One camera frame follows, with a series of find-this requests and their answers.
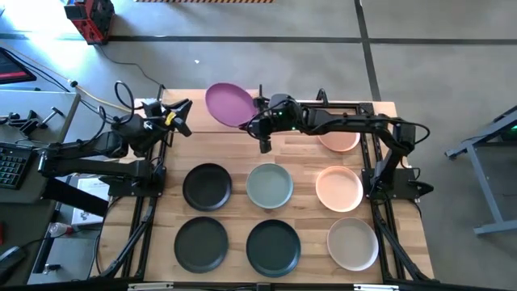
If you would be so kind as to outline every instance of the black keyboard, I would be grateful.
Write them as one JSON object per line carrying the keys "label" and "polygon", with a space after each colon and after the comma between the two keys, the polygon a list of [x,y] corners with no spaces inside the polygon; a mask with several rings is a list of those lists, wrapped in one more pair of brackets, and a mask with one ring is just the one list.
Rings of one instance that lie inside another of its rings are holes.
{"label": "black keyboard", "polygon": [[35,155],[31,146],[0,142],[0,188],[19,189]]}

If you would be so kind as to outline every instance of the gray floor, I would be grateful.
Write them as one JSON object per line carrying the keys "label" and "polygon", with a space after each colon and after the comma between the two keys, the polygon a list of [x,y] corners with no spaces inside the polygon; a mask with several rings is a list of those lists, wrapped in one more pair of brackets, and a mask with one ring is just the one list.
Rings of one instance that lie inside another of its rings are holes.
{"label": "gray floor", "polygon": [[[44,25],[30,24],[22,12],[10,9],[9,4],[22,1],[6,2],[0,33],[26,32],[30,40],[3,43],[78,80],[100,98],[116,101],[112,87],[117,79],[138,97],[156,95],[156,85],[138,69],[113,64],[81,41],[53,40],[55,25],[74,33],[58,2],[53,6],[56,24]],[[113,35],[118,36],[360,36],[353,0],[277,0],[271,5],[113,2],[118,14]],[[363,5],[370,37],[517,38],[515,1],[363,0]],[[450,162],[443,156],[515,105],[516,49],[372,45],[382,100],[396,102],[399,116],[432,131],[410,162],[422,167],[422,181],[435,185],[422,199],[423,223],[435,276],[444,282],[517,289],[517,232],[474,235],[473,227],[491,222],[491,217],[471,163],[467,157]],[[111,42],[104,50],[117,61],[139,63],[169,88],[207,88],[220,81],[254,88],[262,83],[267,95],[282,91],[301,98],[323,86],[331,99],[372,99],[361,44]],[[54,90],[44,82],[36,85]],[[85,120],[91,124],[87,129]],[[88,138],[99,124],[81,110],[68,139]],[[505,204],[505,215],[514,217],[517,198],[506,197]],[[90,263],[90,257],[83,259]]]}

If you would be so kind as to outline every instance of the beige bowl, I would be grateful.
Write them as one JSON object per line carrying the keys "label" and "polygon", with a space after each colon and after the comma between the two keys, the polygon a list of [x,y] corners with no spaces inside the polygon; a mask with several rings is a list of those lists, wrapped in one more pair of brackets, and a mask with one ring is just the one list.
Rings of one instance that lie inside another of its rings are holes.
{"label": "beige bowl", "polygon": [[336,221],[330,227],[326,244],[332,259],[350,271],[369,268],[379,253],[379,243],[372,228],[353,217]]}
{"label": "beige bowl", "polygon": [[317,136],[320,142],[329,150],[335,152],[346,152],[357,146],[360,135],[358,133],[339,133],[332,132]]}

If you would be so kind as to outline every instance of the wooden table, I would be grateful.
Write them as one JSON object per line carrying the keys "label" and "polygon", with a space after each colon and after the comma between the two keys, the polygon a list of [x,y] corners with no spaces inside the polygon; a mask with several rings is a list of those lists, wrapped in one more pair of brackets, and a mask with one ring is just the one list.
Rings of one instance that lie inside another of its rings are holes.
{"label": "wooden table", "polygon": [[[259,143],[246,133],[228,128],[215,121],[204,102],[204,90],[168,90],[164,103],[189,98],[194,101],[187,124],[190,137],[174,135],[174,144],[167,149],[166,190],[158,200],[145,280],[199,281],[199,282],[283,282],[283,283],[376,283],[381,282],[379,260],[367,270],[351,272],[340,268],[329,256],[326,246],[327,231],[342,217],[357,217],[373,225],[372,212],[367,200],[349,213],[327,209],[317,198],[317,175],[329,166],[343,165],[357,175],[364,167],[359,146],[345,154],[336,154],[322,146],[316,137],[301,133],[281,133],[271,137],[272,152],[260,154]],[[373,103],[375,113],[396,116],[394,103]],[[369,137],[370,153],[373,145]],[[202,163],[214,162],[223,166],[232,176],[233,190],[229,201],[214,212],[201,213],[183,199],[182,184],[187,173]],[[292,175],[294,193],[289,202],[274,210],[261,209],[246,195],[246,178],[258,165],[274,162],[285,167]],[[134,198],[124,198],[109,213],[100,241],[99,260],[102,268],[117,256],[128,239],[134,208]],[[393,201],[398,237],[411,259],[429,277],[433,277],[431,262],[417,209],[407,201]],[[205,274],[185,271],[174,256],[174,237],[188,220],[198,216],[214,217],[226,228],[229,251],[224,262]],[[280,219],[291,225],[302,243],[299,264],[290,274],[271,279],[259,275],[246,258],[246,239],[261,221]],[[395,274],[393,253],[386,242],[390,271]],[[136,269],[138,255],[133,260]]]}

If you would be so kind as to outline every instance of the white paper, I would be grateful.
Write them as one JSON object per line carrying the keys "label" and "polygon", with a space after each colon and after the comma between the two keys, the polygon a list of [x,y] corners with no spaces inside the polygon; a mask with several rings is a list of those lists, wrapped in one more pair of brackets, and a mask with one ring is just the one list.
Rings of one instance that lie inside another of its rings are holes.
{"label": "white paper", "polygon": [[[110,189],[110,186],[101,182],[98,178],[87,178],[79,179],[78,189],[107,201],[107,192]],[[103,218],[100,216],[85,212],[81,209],[74,209],[72,226],[84,226],[101,222],[103,222]]]}

